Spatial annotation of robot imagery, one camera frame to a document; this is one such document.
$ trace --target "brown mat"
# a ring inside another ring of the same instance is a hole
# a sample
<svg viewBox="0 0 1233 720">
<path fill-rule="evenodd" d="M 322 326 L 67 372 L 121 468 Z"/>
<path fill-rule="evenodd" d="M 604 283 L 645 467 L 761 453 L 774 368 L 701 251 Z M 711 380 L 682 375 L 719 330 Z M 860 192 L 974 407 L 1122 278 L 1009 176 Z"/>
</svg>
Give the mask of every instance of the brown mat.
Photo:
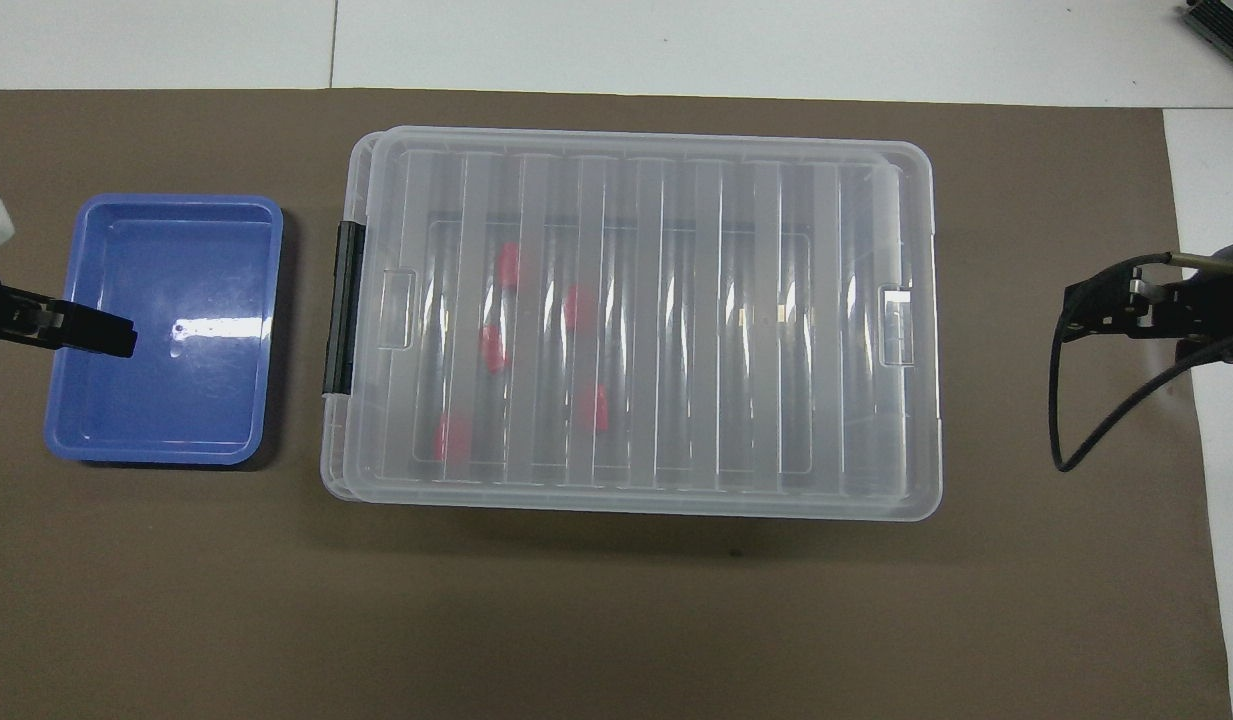
<svg viewBox="0 0 1233 720">
<path fill-rule="evenodd" d="M 921 524 L 353 505 L 318 475 L 351 143 L 393 125 L 896 138 L 936 174 L 944 504 Z M 252 471 L 101 468 L 0 343 L 0 718 L 1228 718 L 1187 382 L 1051 468 L 1065 284 L 1175 247 L 1155 110 L 412 91 L 0 92 L 14 286 L 97 192 L 289 213 Z M 1078 343 L 1069 448 L 1169 346 Z"/>
</svg>

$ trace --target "storage box lid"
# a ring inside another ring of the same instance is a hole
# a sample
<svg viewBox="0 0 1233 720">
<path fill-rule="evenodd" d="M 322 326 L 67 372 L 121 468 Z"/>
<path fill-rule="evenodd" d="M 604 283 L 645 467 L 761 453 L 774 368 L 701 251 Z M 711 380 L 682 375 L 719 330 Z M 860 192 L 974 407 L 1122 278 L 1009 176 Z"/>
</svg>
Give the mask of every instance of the storage box lid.
<svg viewBox="0 0 1233 720">
<path fill-rule="evenodd" d="M 900 520 L 940 503 L 916 145 L 399 127 L 355 152 L 339 496 Z"/>
</svg>

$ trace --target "white table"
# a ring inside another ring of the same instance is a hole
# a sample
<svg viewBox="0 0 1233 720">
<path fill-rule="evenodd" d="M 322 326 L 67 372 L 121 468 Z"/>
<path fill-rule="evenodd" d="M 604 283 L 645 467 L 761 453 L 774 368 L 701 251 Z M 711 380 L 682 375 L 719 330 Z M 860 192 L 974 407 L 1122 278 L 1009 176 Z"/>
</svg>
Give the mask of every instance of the white table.
<svg viewBox="0 0 1233 720">
<path fill-rule="evenodd" d="M 470 88 L 1165 108 L 1180 245 L 1210 254 L 1233 242 L 1233 64 L 1182 26 L 1180 5 L 20 0 L 0 2 L 0 88 Z M 1194 382 L 1233 697 L 1233 366 L 1195 370 Z"/>
</svg>

